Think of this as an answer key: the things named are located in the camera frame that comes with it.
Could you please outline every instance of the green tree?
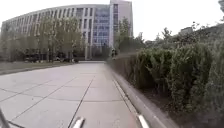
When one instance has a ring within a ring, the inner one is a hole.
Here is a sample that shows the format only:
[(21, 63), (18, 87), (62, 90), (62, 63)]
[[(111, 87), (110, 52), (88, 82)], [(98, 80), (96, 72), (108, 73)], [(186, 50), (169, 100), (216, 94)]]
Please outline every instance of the green tree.
[(220, 9), (224, 12), (224, 0), (219, 0), (219, 4), (221, 6)]
[(120, 50), (122, 43), (129, 40), (130, 37), (130, 23), (127, 18), (119, 22), (119, 30), (115, 35), (115, 49)]
[(164, 28), (162, 35), (163, 35), (163, 39), (165, 41), (168, 41), (172, 36), (171, 36), (172, 31), (168, 30), (168, 28)]

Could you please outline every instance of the glass facade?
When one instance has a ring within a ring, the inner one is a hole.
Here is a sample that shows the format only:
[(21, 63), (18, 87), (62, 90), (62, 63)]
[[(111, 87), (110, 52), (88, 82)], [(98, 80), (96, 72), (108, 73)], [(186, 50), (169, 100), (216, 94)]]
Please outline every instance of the glass facade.
[(109, 45), (109, 6), (96, 8), (93, 27), (93, 44), (96, 46)]

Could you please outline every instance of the paved walkway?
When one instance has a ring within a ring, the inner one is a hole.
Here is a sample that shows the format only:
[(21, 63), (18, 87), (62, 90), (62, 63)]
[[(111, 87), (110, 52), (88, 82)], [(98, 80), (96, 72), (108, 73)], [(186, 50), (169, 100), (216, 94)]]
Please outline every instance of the paved walkway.
[(0, 76), (0, 107), (26, 128), (136, 128), (127, 99), (103, 62), (80, 63)]

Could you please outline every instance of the white building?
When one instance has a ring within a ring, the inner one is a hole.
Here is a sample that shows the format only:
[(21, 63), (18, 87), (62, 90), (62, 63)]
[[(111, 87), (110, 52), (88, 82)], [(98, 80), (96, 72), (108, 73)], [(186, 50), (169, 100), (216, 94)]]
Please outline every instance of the white building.
[(2, 28), (7, 23), (16, 32), (29, 34), (31, 25), (38, 27), (44, 16), (49, 16), (52, 19), (76, 17), (81, 23), (79, 27), (86, 44), (89, 45), (107, 44), (113, 47), (114, 32), (118, 30), (118, 22), (123, 18), (127, 18), (131, 24), (130, 36), (133, 35), (132, 3), (122, 0), (111, 0), (108, 5), (70, 5), (34, 11), (4, 21)]

